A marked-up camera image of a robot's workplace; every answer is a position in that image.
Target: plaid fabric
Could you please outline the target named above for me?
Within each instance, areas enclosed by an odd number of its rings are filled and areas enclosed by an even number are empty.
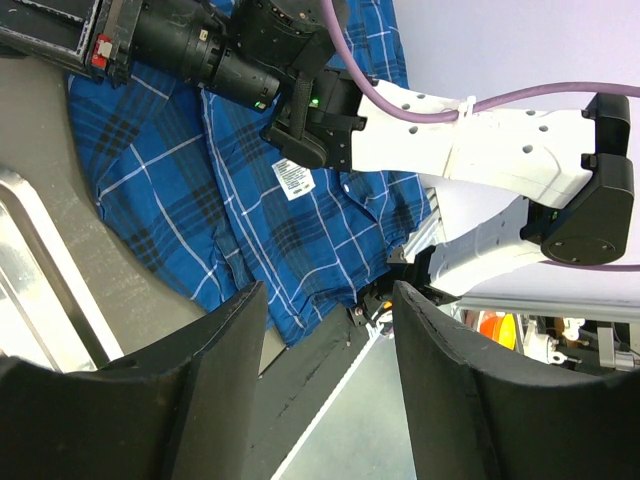
[[[406,87],[391,0],[349,4],[346,39],[361,68]],[[142,65],[117,90],[70,76],[69,106],[102,220],[207,311],[265,281],[269,325],[289,346],[338,303],[353,306],[430,213],[417,175],[406,173],[317,170],[315,188],[288,201],[272,169],[281,157],[259,137],[269,113]]]

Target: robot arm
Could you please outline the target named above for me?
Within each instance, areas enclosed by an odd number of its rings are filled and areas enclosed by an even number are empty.
[[[456,106],[397,87],[388,91],[398,103],[430,104],[423,107],[428,112]],[[499,109],[466,116],[458,125],[415,128],[374,109],[363,100],[359,113],[374,122],[353,134],[354,150],[368,152],[354,155],[354,169],[365,170],[358,162],[370,158],[378,162],[376,169],[394,165],[521,195],[462,237],[418,254],[413,265],[392,269],[390,279],[409,280],[444,303],[533,263],[602,265],[624,254],[634,197],[626,97],[598,94],[583,111]],[[376,143],[383,131],[399,141]],[[389,288],[382,281],[379,293]]]
[[[334,5],[344,25],[346,4]],[[346,71],[326,67],[335,49],[317,0],[239,0],[230,17],[206,0],[0,0],[0,44],[116,86],[141,61],[256,111],[276,103],[262,137],[308,168],[404,170],[521,195],[463,237],[392,269],[391,279],[440,299],[520,266],[604,264],[626,248],[626,97],[598,94],[584,111],[473,113],[470,102],[371,80],[399,108],[460,111],[450,123],[397,120]]]

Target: clothing label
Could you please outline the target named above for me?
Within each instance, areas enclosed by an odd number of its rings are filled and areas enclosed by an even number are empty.
[[[274,163],[273,171],[289,201],[306,195],[316,186],[311,170],[286,158]]]

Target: stainless steel surface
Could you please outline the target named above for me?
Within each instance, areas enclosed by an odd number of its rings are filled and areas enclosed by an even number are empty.
[[[38,192],[125,353],[199,318],[203,311],[162,284],[98,219],[69,129],[62,73],[33,59],[0,60],[0,164]],[[263,367],[282,350],[265,336]]]
[[[1,165],[0,349],[65,373],[122,356],[36,191]]]
[[[629,324],[629,343],[631,344],[631,350],[635,352],[632,352],[633,356],[640,361],[640,356],[638,355],[638,352],[640,352],[640,324]]]
[[[572,303],[562,300],[527,300],[511,297],[465,295],[460,307],[468,310],[493,310],[539,315],[541,317],[588,318],[603,322],[640,324],[640,307],[637,305],[601,303]]]
[[[616,368],[616,350],[611,327],[598,327],[598,356],[601,366]]]
[[[635,368],[632,353],[616,351],[613,327],[598,326],[598,356],[600,357],[600,365],[605,368],[622,371]]]

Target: purple cable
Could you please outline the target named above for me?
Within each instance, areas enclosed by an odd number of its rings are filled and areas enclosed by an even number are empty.
[[[590,272],[609,272],[609,273],[637,273],[640,272],[640,265],[596,265],[590,267],[580,267],[579,265],[566,265],[552,261],[543,262],[546,265],[555,265],[556,267],[572,268],[574,270],[588,270]]]
[[[338,55],[340,55],[340,58],[347,67],[347,71],[358,88],[360,88],[362,93],[369,98],[376,107],[383,112],[388,113],[392,117],[411,123],[444,123],[452,122],[458,118],[458,112],[456,111],[443,113],[413,113],[402,110],[389,103],[369,83],[351,55],[351,51],[343,37],[342,28],[340,28],[340,24],[338,23],[332,0],[321,0],[320,4],[322,6],[322,15],[324,17],[325,24],[327,25],[329,35],[331,36],[331,40],[333,41],[333,45],[335,46]],[[515,92],[509,92],[503,95],[498,95],[497,97],[487,98],[486,100],[476,103],[473,111],[481,112],[483,110],[488,110],[490,108],[504,105],[505,103],[511,103],[525,98],[566,92],[611,93],[615,95],[640,98],[640,87],[634,87],[631,85],[600,82],[561,82],[523,88],[522,90],[516,90]]]

